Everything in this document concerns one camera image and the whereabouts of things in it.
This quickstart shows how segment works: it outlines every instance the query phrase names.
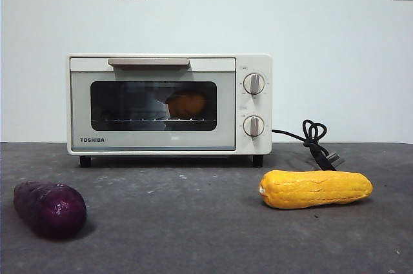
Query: oven window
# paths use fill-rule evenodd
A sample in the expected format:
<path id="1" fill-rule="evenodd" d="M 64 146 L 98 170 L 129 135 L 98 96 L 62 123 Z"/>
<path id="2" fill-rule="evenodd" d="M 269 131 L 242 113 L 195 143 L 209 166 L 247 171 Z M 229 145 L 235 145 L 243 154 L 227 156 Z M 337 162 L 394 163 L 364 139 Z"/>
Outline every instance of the oven window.
<path id="1" fill-rule="evenodd" d="M 96 81 L 90 105 L 97 131 L 211 131 L 217 126 L 213 82 Z"/>

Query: white toaster oven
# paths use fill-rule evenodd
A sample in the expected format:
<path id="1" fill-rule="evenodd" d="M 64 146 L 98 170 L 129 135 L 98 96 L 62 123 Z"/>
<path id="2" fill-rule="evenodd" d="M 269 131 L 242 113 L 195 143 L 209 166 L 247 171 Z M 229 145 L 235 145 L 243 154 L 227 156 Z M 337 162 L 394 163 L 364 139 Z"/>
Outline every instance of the white toaster oven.
<path id="1" fill-rule="evenodd" d="M 271 152 L 272 59 L 261 54 L 70 54 L 69 154 Z"/>

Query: oven door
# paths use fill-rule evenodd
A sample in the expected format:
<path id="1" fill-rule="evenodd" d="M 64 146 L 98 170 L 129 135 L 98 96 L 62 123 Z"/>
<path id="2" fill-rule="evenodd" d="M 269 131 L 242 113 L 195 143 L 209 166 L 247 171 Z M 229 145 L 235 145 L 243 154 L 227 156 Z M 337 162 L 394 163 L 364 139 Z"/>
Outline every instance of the oven door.
<path id="1" fill-rule="evenodd" d="M 235 150 L 235 66 L 71 58 L 72 151 Z"/>

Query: timer knob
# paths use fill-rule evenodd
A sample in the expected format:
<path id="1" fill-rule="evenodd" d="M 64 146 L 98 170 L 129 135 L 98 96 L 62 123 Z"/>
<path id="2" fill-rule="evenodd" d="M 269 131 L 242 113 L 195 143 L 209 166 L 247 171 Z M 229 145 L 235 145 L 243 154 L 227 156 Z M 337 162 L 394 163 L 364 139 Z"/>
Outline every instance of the timer knob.
<path id="1" fill-rule="evenodd" d="M 244 79 L 244 88 L 248 93 L 257 95 L 264 89 L 264 78 L 257 73 L 250 74 Z"/>
<path id="2" fill-rule="evenodd" d="M 264 131 L 264 121 L 258 116 L 250 116 L 244 120 L 244 131 L 251 137 L 257 137 Z"/>

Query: oven rack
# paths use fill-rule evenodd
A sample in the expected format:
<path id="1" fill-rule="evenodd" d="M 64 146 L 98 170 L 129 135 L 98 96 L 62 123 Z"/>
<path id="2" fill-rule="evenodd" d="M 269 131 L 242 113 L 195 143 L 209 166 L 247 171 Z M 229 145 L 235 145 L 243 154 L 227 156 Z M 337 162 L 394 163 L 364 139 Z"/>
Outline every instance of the oven rack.
<path id="1" fill-rule="evenodd" d="M 99 122 L 99 121 L 104 121 L 104 122 L 148 122 L 148 121 L 169 121 L 169 122 L 212 122 L 212 121 L 217 121 L 216 119 L 92 119 L 93 122 Z"/>

